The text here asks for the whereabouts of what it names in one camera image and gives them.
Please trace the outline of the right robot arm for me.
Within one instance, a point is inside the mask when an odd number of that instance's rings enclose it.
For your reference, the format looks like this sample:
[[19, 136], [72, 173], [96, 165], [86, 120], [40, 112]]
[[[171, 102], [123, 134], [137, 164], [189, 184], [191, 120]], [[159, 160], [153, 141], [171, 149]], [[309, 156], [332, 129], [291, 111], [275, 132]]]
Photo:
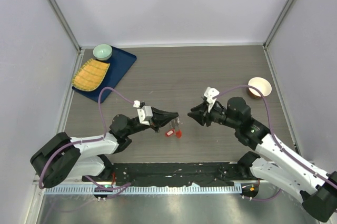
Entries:
[[238, 161], [237, 171], [243, 179], [268, 181], [298, 200], [320, 222], [335, 213], [336, 172], [328, 173], [290, 149], [252, 117], [242, 97], [230, 98], [226, 106], [204, 100], [188, 116], [202, 126], [217, 123], [235, 130], [239, 142], [251, 149]]

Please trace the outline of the red capped key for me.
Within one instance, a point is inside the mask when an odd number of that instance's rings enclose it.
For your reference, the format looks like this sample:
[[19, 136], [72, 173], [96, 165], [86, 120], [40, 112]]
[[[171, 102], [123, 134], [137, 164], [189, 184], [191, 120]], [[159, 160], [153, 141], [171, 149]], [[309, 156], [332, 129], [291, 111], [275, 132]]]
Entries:
[[165, 133], [165, 135], [166, 135], [167, 137], [170, 137], [170, 136], [172, 136], [172, 135], [175, 135], [175, 130], [174, 130], [174, 129], [171, 129], [171, 130], [167, 131], [167, 132]]

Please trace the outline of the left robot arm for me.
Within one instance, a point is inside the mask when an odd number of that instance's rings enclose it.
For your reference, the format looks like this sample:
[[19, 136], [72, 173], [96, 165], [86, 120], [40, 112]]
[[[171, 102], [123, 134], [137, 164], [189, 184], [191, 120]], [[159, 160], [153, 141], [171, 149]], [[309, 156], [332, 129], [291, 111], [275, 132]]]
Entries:
[[137, 116], [116, 115], [107, 132], [92, 137], [70, 137], [60, 132], [51, 138], [30, 159], [39, 176], [39, 187], [53, 188], [66, 179], [78, 176], [107, 181], [112, 164], [107, 155], [124, 151], [132, 142], [130, 135], [152, 129], [158, 132], [177, 119], [177, 112], [169, 112], [144, 105]]

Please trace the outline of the grey keyring holder red handle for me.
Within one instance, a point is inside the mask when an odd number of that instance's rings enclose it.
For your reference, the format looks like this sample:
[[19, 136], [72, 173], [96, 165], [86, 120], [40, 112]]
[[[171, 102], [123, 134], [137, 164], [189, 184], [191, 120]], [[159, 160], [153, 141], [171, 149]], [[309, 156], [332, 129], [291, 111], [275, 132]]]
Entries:
[[173, 119], [170, 122], [171, 125], [171, 131], [173, 132], [174, 136], [176, 138], [181, 138], [182, 137], [182, 131], [180, 130], [180, 119], [179, 117]]

